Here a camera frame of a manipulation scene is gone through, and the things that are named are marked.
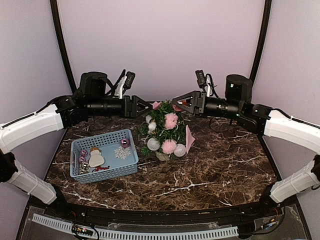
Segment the shiny pink bauble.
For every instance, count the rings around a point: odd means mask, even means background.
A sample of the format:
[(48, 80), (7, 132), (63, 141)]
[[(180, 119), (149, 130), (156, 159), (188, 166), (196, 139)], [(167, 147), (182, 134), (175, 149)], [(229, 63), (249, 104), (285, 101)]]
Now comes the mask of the shiny pink bauble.
[(175, 112), (183, 112), (184, 110), (183, 109), (181, 109), (180, 107), (178, 107), (177, 105), (175, 105), (175, 104), (172, 104), (172, 107), (173, 107), (173, 109), (174, 109), (174, 111)]

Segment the pink fabric bow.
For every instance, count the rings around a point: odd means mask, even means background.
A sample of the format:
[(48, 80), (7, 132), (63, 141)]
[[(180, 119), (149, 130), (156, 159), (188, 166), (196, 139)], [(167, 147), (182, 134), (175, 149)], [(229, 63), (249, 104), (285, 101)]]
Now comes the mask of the pink fabric bow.
[(161, 107), (162, 102), (161, 102), (161, 101), (160, 101), (160, 102), (155, 101), (155, 102), (153, 102), (151, 105), (152, 105), (152, 109), (153, 109), (153, 110), (158, 110), (158, 109)]

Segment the pink fluffy pompom ornament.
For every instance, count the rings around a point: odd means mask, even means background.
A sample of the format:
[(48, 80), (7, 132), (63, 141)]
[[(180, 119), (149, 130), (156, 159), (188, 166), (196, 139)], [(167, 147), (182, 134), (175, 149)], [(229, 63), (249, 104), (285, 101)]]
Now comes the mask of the pink fluffy pompom ornament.
[(172, 130), (176, 127), (179, 118), (175, 113), (171, 112), (166, 114), (164, 119), (165, 119), (164, 127), (167, 130)]

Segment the small green christmas tree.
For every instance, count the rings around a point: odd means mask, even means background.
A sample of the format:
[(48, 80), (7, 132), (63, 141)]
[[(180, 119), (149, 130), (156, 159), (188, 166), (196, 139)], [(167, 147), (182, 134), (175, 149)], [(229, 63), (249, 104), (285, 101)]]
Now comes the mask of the small green christmas tree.
[(145, 140), (140, 152), (152, 153), (173, 160), (187, 154), (187, 126), (190, 120), (171, 101), (155, 102), (153, 110), (144, 117), (138, 136)]

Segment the pink fabric triangle piece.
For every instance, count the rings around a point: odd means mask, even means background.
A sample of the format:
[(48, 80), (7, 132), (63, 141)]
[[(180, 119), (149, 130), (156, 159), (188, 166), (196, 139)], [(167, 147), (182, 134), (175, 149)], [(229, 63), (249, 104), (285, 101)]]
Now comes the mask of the pink fabric triangle piece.
[(188, 125), (185, 126), (185, 148), (186, 153), (188, 154), (192, 144), (196, 139), (193, 137), (191, 130)]

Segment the white ball string lights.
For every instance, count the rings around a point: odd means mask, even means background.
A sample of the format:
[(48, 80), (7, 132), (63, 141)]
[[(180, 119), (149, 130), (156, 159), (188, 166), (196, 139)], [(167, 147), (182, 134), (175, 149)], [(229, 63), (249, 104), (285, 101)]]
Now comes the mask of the white ball string lights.
[(175, 113), (178, 116), (177, 125), (173, 129), (166, 129), (165, 128), (165, 115), (171, 112), (162, 112), (158, 110), (154, 110), (152, 113), (148, 114), (145, 117), (145, 124), (146, 124), (146, 135), (153, 139), (153, 141), (157, 141), (159, 143), (159, 148), (156, 149), (156, 152), (160, 152), (162, 154), (162, 144), (165, 140), (175, 140), (176, 141), (176, 148), (178, 145), (183, 145), (186, 147), (186, 120), (181, 114)]

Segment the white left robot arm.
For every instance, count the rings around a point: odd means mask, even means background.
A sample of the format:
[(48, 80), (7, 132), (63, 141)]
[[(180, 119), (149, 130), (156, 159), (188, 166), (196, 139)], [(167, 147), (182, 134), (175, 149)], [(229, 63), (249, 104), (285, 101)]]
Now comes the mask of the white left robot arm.
[(67, 218), (70, 206), (58, 187), (27, 170), (14, 150), (47, 134), (66, 130), (97, 116), (133, 119), (152, 110), (149, 102), (137, 95), (126, 95), (134, 72), (123, 70), (115, 83), (102, 72), (85, 72), (71, 95), (49, 100), (42, 108), (0, 126), (0, 181), (14, 185), (37, 198), (60, 218)]

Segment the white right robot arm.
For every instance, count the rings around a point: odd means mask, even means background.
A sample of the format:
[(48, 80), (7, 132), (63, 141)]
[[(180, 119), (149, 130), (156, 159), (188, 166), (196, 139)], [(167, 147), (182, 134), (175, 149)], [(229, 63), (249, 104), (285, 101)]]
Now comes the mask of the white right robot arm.
[(172, 99), (178, 108), (195, 116), (218, 117), (235, 121), (240, 127), (260, 137), (287, 142), (314, 153), (305, 166), (283, 180), (268, 185), (255, 205), (255, 213), (266, 217), (275, 206), (305, 190), (320, 185), (320, 126), (292, 115), (283, 110), (263, 104), (252, 103), (253, 82), (239, 75), (226, 76), (225, 96), (217, 97), (206, 93), (210, 74), (202, 70), (195, 72), (201, 90), (191, 91)]

